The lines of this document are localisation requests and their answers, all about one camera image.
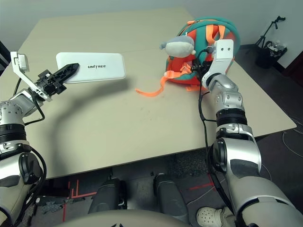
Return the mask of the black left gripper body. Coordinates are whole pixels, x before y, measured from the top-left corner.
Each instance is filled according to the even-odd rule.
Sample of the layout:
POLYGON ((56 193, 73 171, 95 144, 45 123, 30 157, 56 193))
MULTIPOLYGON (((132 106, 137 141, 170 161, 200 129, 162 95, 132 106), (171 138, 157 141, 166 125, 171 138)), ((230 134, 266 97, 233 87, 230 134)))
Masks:
POLYGON ((64 81, 67 79, 66 70, 59 70, 55 73, 45 70, 40 73, 38 77, 39 79, 36 81, 36 85, 48 96, 60 94, 67 89, 64 85, 64 81))

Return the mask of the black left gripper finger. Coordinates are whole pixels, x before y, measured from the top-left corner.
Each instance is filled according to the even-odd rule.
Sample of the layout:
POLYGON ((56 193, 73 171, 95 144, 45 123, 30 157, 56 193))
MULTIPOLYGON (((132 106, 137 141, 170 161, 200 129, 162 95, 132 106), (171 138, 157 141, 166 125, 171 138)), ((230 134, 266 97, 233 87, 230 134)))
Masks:
POLYGON ((79 66, 78 63, 65 65, 53 74, 55 81, 66 83, 77 72, 79 66))

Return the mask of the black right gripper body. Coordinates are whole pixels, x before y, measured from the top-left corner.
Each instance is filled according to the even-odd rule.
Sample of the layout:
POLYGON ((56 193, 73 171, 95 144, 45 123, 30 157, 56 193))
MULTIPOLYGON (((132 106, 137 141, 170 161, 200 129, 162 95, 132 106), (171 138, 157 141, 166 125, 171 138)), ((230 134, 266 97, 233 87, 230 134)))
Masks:
POLYGON ((192 61, 192 72, 196 72, 198 74, 206 74, 209 71, 212 63, 213 61, 200 62, 199 59, 194 59, 192 61))

